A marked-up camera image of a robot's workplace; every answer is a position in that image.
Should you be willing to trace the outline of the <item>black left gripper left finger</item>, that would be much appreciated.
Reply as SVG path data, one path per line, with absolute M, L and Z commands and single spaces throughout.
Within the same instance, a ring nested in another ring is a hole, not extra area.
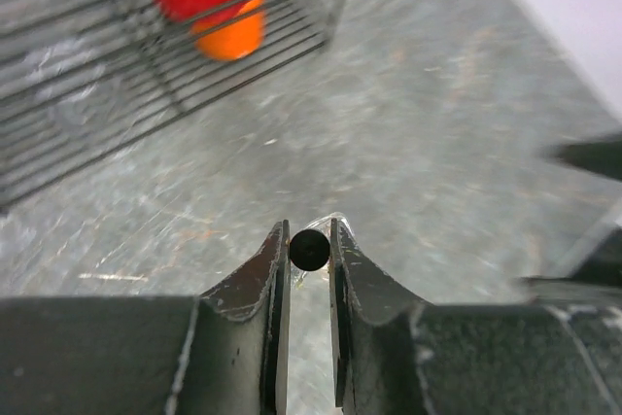
M 204 294 L 1 302 L 5 414 L 282 414 L 290 229 Z

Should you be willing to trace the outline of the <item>black nail polish cap brush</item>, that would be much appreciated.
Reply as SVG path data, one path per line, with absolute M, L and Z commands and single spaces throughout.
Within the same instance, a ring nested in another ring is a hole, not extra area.
M 301 230 L 290 242 L 289 259 L 302 271 L 313 272 L 321 269 L 328 263 L 329 257 L 329 241 L 319 230 Z

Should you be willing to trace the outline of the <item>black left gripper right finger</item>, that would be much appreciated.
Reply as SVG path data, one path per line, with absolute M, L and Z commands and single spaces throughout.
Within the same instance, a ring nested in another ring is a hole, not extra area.
M 619 303 L 433 304 L 330 225 L 335 404 L 345 414 L 617 414 Z

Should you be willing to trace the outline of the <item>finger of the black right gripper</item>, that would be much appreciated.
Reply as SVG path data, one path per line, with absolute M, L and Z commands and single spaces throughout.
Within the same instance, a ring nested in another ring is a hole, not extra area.
M 611 180 L 621 179 L 621 133 L 547 147 L 542 156 L 550 161 Z
M 572 245 L 545 275 L 519 284 L 533 302 L 619 303 L 621 301 L 621 203 Z

